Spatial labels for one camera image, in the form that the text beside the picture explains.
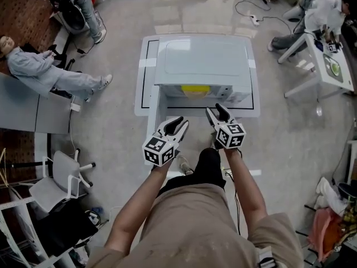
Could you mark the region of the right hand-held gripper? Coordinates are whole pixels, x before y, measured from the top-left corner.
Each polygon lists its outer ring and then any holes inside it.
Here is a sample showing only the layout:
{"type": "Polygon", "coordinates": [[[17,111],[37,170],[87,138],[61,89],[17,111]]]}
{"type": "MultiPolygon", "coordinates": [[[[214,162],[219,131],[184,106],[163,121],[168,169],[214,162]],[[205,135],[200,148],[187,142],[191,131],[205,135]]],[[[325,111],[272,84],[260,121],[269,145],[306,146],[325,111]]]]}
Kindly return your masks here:
{"type": "Polygon", "coordinates": [[[205,110],[210,126],[216,131],[215,139],[225,149],[241,147],[247,134],[243,125],[237,123],[230,110],[224,105],[216,103],[215,107],[219,112],[218,117],[209,107],[205,110]]]}

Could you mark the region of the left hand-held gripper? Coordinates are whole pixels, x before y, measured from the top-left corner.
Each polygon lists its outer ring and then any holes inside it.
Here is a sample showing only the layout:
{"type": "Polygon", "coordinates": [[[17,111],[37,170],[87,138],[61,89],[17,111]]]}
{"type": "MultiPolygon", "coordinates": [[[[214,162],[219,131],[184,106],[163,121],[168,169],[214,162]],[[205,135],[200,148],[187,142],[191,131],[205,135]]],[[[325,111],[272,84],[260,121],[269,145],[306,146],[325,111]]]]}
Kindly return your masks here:
{"type": "Polygon", "coordinates": [[[146,162],[162,167],[179,154],[179,143],[189,128],[189,121],[183,120],[182,116],[168,119],[147,137],[142,145],[146,162]]]}

